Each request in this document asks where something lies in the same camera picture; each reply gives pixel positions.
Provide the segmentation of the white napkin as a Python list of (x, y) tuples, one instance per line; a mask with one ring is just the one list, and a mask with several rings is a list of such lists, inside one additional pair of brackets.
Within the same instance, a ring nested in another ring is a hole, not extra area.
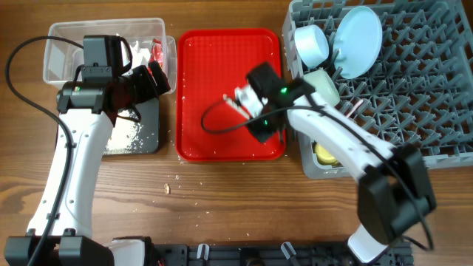
[[(129, 47), (132, 53), (132, 68), (140, 65), (147, 65), (151, 58), (151, 43), (139, 40), (127, 39)], [(126, 45), (121, 42), (122, 61), (124, 65), (129, 64), (129, 56), (127, 53)]]

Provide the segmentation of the light blue plate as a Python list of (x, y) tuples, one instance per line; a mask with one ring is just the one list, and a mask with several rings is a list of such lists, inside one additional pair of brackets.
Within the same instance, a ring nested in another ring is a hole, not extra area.
[(354, 7), (343, 17), (333, 43), (333, 65), (341, 68), (342, 78), (357, 78), (373, 66), (382, 35), (381, 21), (369, 7)]

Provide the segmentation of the red snack wrapper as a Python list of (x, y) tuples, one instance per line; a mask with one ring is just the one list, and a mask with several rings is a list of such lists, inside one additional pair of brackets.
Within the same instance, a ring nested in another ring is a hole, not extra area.
[(158, 64), (160, 65), (160, 68), (163, 69), (163, 60), (164, 60), (163, 44), (161, 41), (154, 38), (152, 40), (149, 63), (158, 62)]

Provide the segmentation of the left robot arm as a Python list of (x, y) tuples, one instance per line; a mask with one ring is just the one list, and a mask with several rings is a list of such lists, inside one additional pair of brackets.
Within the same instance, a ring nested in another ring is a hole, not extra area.
[(84, 63), (57, 95), (55, 154), (41, 202), (24, 236), (7, 239), (9, 265), (158, 265), (147, 236), (92, 238), (92, 202), (106, 144), (120, 112), (169, 91), (157, 62), (133, 66), (119, 35), (87, 35)]

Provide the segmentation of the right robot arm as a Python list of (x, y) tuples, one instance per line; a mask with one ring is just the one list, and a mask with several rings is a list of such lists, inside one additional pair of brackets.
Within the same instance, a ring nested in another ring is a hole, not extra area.
[[(311, 137), (342, 164), (358, 184), (358, 229), (347, 240), (351, 254), (370, 264), (406, 240), (434, 250), (426, 216), (437, 203), (423, 155), (412, 144), (396, 147), (362, 129), (331, 106), (302, 78), (286, 82), (268, 63), (253, 68), (247, 85), (224, 103), (245, 117), (243, 126), (261, 143), (285, 126)], [(406, 236), (421, 224), (428, 244)]]

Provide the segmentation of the green bowl with food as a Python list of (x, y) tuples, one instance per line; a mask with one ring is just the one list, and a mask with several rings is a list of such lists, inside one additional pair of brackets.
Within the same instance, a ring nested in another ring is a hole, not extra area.
[(307, 73), (303, 76), (303, 79), (313, 86), (331, 106), (336, 106), (340, 102), (336, 85), (325, 70), (318, 69)]

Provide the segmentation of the light blue bowl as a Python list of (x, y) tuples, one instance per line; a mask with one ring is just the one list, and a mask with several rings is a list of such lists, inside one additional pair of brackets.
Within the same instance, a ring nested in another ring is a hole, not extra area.
[(328, 59), (327, 38), (320, 27), (309, 25), (297, 28), (294, 33), (296, 50), (308, 68), (314, 68)]

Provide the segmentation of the yellow plastic cup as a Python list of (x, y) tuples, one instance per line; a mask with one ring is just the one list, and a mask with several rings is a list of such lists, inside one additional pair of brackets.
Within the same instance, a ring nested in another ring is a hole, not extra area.
[(314, 145), (314, 152), (318, 162), (322, 165), (337, 165), (338, 160), (319, 143)]

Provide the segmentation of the white plastic fork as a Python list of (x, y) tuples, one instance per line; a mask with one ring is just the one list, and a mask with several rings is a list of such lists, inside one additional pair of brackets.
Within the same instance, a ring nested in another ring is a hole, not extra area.
[(351, 117), (353, 113), (364, 104), (364, 99), (359, 100), (353, 108), (346, 114), (346, 117)]

